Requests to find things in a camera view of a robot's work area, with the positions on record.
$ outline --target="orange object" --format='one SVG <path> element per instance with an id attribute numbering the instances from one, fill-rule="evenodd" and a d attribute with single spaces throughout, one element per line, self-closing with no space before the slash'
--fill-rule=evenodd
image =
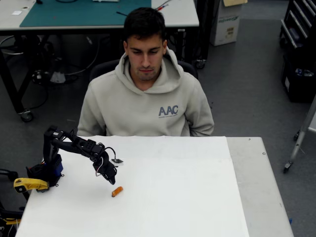
<path id="1" fill-rule="evenodd" d="M 113 192 L 112 192 L 112 197 L 115 197 L 116 195 L 118 195 L 120 192 L 123 191 L 123 187 L 119 186 L 117 189 L 115 189 Z"/>

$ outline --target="beige hoodie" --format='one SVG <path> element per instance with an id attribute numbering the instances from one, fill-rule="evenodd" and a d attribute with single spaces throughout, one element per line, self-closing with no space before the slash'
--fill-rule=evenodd
<path id="1" fill-rule="evenodd" d="M 90 82 L 84 98 L 79 136 L 209 136 L 211 109 L 199 81 L 167 50 L 161 73 L 146 91 L 129 75 L 124 54 L 114 71 Z"/>

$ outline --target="man's ear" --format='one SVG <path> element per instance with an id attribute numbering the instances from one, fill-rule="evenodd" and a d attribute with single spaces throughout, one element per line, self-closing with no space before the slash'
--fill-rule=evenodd
<path id="1" fill-rule="evenodd" d="M 167 45 L 168 45 L 168 41 L 165 39 L 164 42 L 162 43 L 163 46 L 163 54 L 165 55 L 167 52 Z"/>
<path id="2" fill-rule="evenodd" d="M 126 41 L 124 41 L 123 42 L 123 46 L 124 46 L 124 50 L 125 50 L 125 53 L 126 53 L 126 55 L 128 55 L 128 51 L 127 51 L 127 42 Z"/>

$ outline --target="chair backrest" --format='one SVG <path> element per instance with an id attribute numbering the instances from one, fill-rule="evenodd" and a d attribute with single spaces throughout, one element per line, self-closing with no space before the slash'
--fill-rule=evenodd
<path id="1" fill-rule="evenodd" d="M 97 78 L 105 73 L 113 71 L 118 64 L 119 64 L 119 59 L 113 60 L 110 62 L 101 63 L 101 64 L 95 66 L 91 70 L 89 80 L 92 81 L 93 79 L 95 79 L 95 78 Z M 185 72 L 190 73 L 193 77 L 198 79 L 198 72 L 196 71 L 194 66 L 192 66 L 189 63 L 183 62 L 183 61 L 178 61 L 178 64 L 183 68 L 183 70 Z"/>

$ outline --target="green cutting mat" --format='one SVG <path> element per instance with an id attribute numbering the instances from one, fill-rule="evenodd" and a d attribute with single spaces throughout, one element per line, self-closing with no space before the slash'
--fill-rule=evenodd
<path id="1" fill-rule="evenodd" d="M 97 2 L 78 0 L 60 3 L 56 0 L 42 0 L 35 3 L 20 27 L 38 26 L 102 26 L 124 25 L 126 16 L 139 7 L 151 7 L 151 0 L 119 0 L 119 2 Z"/>

